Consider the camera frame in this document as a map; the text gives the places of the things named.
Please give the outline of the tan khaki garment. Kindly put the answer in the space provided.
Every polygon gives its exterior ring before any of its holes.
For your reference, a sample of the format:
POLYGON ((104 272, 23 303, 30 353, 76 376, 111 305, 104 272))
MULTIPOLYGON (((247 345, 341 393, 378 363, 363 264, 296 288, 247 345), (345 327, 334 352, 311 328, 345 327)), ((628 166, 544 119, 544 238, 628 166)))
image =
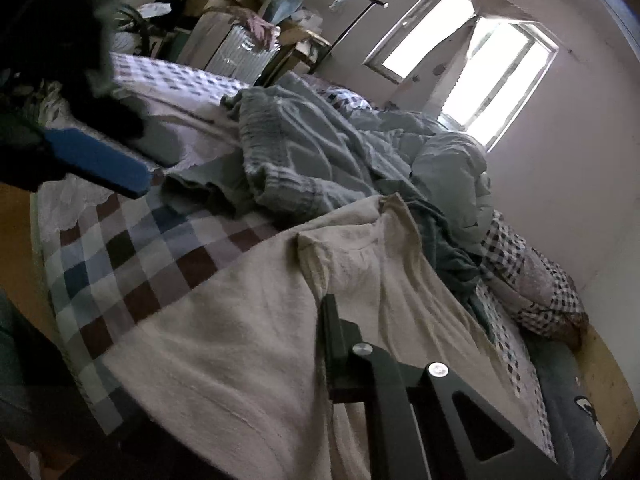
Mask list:
POLYGON ((530 440, 544 440, 485 331, 427 262, 406 204, 371 196, 253 247, 105 355, 160 426, 235 479, 365 479, 360 405, 333 405, 318 305, 398 361, 449 365, 530 440))

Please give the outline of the black clothes rack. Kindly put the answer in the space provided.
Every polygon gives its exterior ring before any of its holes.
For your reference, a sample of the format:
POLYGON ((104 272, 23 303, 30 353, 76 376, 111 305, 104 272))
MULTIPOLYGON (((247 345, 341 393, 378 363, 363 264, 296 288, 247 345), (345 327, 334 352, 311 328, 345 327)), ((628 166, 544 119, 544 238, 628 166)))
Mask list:
POLYGON ((310 69, 311 75, 315 75, 356 26, 371 11, 387 9, 388 2, 386 0, 305 0, 305 6, 318 12, 322 18, 320 36, 329 41, 327 47, 320 48, 317 61, 310 69))

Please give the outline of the plaid checkered bed sheet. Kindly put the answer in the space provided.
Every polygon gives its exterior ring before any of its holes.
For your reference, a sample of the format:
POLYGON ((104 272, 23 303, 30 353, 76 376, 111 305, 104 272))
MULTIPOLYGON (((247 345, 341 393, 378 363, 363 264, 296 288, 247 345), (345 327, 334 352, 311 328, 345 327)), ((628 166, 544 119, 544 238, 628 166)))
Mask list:
MULTIPOLYGON (((156 111, 178 119, 186 160, 213 159, 229 147, 214 133, 215 108, 248 84, 168 62, 115 54, 116 80, 160 98, 156 111)), ((158 188, 128 200, 73 176, 43 185, 34 198, 44 273, 67 363, 104 434, 134 412, 102 356, 137 322, 186 296, 217 270, 276 232, 253 212, 237 219, 206 209, 175 211, 158 188)), ((534 442, 555 459, 540 383, 521 334, 483 283, 477 299, 515 395, 526 406, 534 442)))

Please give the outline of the white road bicycle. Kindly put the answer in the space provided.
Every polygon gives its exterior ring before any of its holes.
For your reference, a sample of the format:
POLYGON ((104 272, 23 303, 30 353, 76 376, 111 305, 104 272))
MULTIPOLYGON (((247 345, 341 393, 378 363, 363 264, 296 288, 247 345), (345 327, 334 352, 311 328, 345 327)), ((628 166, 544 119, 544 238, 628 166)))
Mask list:
POLYGON ((119 3, 114 14, 111 49, 152 58, 180 22, 185 7, 182 0, 156 0, 141 6, 119 3))

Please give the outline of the dark teal garment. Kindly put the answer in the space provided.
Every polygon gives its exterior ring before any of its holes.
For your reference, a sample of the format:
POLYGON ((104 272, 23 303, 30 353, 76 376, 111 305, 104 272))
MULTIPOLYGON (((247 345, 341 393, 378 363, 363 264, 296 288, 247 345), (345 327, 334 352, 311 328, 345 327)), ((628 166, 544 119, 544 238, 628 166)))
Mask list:
MULTIPOLYGON (((171 172, 165 177, 162 192, 165 202, 175 209, 203 207, 213 214, 239 218, 249 212, 261 212, 277 226, 295 226, 292 214, 271 211, 256 203, 242 167, 243 155, 236 150, 205 164, 171 172)), ((422 252, 437 276, 480 327, 491 333, 486 308, 476 292, 480 284, 480 259, 471 256, 454 240, 444 214, 420 196, 403 180, 376 178, 375 192, 394 193, 405 201, 421 239, 422 252)))

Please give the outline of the dark teal penguin pillow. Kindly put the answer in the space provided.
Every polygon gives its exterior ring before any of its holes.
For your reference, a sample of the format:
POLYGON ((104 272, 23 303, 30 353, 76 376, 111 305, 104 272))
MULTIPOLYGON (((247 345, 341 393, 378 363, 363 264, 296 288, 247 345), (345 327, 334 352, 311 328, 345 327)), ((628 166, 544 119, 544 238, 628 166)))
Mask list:
POLYGON ((547 409, 555 460, 572 479, 600 479, 612 465, 612 450, 582 373, 567 344, 528 334, 525 343, 536 367, 547 409))

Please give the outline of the plaid folded quilt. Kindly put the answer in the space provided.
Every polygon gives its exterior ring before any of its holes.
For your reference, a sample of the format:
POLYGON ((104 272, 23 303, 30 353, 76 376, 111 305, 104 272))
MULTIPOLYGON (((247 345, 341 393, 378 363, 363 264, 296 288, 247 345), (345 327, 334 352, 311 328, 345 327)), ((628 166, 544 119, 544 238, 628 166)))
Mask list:
POLYGON ((485 283, 513 321, 537 336, 578 350, 589 318, 562 266, 529 244, 498 210, 482 247, 485 283))

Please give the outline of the stacked cardboard boxes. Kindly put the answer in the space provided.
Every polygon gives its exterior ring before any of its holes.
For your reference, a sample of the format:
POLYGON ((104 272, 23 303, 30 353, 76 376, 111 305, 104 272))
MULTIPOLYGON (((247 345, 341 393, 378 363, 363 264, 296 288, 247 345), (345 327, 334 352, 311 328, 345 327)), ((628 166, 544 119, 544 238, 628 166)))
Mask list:
MULTIPOLYGON (((262 18, 270 0, 184 0, 184 17, 190 21, 190 33, 200 17, 207 12, 229 13, 243 22, 255 13, 262 18)), ((302 6, 289 18, 280 23, 280 50, 273 57, 262 76, 256 82, 272 79, 286 64, 302 64, 309 70, 317 61, 321 47, 327 47, 329 41, 320 36, 322 18, 314 10, 302 6)))

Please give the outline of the wooden headboard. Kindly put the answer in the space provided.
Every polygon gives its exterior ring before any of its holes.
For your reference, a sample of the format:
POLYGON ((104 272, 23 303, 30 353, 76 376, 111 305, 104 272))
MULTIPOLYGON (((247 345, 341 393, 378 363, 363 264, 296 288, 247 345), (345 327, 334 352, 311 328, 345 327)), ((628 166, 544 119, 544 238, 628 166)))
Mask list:
POLYGON ((588 326, 575 356, 587 396, 596 409, 616 460, 639 421, 631 388, 612 352, 593 326, 588 326))

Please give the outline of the light blue grey garment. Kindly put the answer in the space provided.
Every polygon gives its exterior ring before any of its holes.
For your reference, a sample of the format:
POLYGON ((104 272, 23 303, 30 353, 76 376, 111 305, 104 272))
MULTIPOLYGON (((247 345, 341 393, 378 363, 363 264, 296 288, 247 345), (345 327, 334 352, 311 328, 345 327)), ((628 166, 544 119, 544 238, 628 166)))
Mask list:
POLYGON ((286 74, 221 103, 239 131, 220 178, 235 207, 306 221, 378 194, 424 199, 400 154, 400 133, 356 128, 302 77, 286 74))

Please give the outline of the pink cloth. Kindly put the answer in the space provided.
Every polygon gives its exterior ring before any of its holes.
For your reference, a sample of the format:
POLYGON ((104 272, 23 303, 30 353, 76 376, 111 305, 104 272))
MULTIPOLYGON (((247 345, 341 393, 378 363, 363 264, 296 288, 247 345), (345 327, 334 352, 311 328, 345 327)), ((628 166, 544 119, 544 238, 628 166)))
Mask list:
POLYGON ((258 47, 271 51, 276 46, 281 32, 278 25, 266 22, 257 14, 251 13, 246 18, 246 26, 258 47))

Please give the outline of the plaid pillow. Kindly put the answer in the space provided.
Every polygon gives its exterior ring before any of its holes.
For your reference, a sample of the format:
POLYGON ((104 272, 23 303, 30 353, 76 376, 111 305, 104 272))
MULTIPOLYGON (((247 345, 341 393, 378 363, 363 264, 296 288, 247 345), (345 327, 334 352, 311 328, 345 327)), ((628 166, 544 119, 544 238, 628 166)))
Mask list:
POLYGON ((312 75, 304 75, 303 80, 340 112, 372 110, 373 108, 367 99, 355 91, 331 84, 329 81, 312 75))

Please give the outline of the window with curtain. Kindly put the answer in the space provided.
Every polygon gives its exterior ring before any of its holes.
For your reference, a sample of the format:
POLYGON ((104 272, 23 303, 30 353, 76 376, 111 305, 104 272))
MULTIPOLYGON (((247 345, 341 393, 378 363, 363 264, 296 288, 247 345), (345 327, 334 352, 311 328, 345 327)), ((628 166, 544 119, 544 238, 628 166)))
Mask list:
POLYGON ((491 150, 560 47, 509 0, 419 0, 364 64, 394 84, 390 104, 427 114, 491 150))

